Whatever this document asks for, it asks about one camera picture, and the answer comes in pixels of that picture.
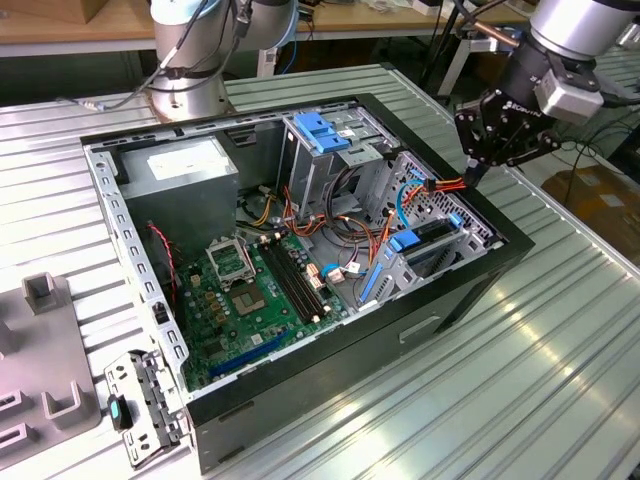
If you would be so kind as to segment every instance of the ram slot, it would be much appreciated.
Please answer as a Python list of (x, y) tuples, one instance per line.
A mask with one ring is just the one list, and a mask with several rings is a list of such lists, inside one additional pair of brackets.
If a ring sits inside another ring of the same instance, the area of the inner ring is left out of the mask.
[(278, 244), (264, 245), (261, 255), (271, 274), (291, 302), (303, 323), (313, 322), (313, 317), (324, 314), (322, 304), (298, 271), (286, 250)]

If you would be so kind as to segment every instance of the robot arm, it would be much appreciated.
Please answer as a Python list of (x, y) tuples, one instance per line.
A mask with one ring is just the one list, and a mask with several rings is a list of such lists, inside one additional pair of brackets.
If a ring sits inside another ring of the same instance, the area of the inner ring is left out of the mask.
[(595, 57), (638, 12), (638, 0), (540, 2), (495, 87), (456, 111), (468, 185), (491, 166), (516, 166), (557, 149), (557, 120), (583, 124), (602, 107), (635, 103), (603, 92), (594, 69)]
[(295, 34), (297, 0), (153, 0), (156, 50), (167, 58), (201, 8), (184, 44), (155, 79), (156, 111), (170, 120), (227, 112), (222, 71), (234, 52), (278, 47)]

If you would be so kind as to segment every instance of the aluminum extrusion table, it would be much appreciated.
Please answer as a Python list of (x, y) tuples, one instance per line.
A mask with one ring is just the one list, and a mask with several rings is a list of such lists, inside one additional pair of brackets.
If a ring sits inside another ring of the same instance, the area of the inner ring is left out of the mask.
[[(450, 116), (380, 66), (227, 84), (239, 110), (371, 92), (455, 167)], [(111, 101), (122, 98), (111, 97)], [(103, 368), (146, 348), (78, 137), (155, 122), (142, 98), (104, 114), (0, 109), (0, 288), (48, 270), (71, 285), (103, 412)], [(481, 191), (536, 242), (451, 330), (234, 457), (212, 477), (625, 478), (640, 459), (640, 273), (517, 174)], [(133, 475), (95, 429), (3, 479)], [(197, 477), (183, 445), (136, 478)]]

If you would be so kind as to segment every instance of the cardboard box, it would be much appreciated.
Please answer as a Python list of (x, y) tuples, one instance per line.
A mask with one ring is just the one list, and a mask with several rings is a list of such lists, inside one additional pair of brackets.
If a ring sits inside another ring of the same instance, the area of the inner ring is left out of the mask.
[[(542, 184), (543, 190), (563, 203), (571, 177), (558, 172)], [(640, 193), (605, 167), (576, 171), (567, 209), (613, 248), (640, 265)]]
[(72, 23), (89, 23), (109, 0), (0, 0), (0, 10), (30, 13)]

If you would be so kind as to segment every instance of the gray plastic holder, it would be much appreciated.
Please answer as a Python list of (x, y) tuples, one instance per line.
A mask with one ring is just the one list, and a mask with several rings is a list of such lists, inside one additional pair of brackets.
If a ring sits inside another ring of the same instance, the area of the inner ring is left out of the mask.
[(41, 273), (0, 293), (0, 470), (100, 419), (67, 281)]

